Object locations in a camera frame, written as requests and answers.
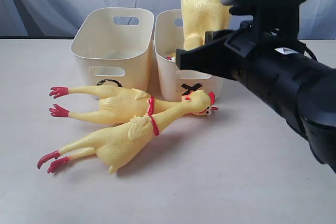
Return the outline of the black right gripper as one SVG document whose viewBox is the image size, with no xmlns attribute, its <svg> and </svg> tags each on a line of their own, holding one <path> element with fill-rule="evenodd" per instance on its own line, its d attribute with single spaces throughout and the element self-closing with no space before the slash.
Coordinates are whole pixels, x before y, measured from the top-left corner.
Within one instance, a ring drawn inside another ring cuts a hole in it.
<svg viewBox="0 0 336 224">
<path fill-rule="evenodd" d="M 312 59 L 312 51 L 297 38 L 272 28 L 255 36 L 253 22 L 240 23 L 237 30 L 207 31 L 205 44 L 195 49 L 177 49 L 176 66 L 239 81 L 245 86 L 262 76 L 269 79 L 283 72 L 281 60 L 295 57 Z"/>
</svg>

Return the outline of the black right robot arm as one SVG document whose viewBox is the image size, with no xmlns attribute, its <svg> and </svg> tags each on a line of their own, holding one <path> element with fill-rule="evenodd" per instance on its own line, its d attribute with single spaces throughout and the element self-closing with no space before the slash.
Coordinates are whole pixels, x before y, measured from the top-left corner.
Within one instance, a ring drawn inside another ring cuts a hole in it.
<svg viewBox="0 0 336 224">
<path fill-rule="evenodd" d="M 177 67 L 241 83 L 307 140 L 319 163 L 335 169 L 335 69 L 278 31 L 255 42 L 250 21 L 237 30 L 208 31 L 205 39 L 198 48 L 177 50 Z"/>
</svg>

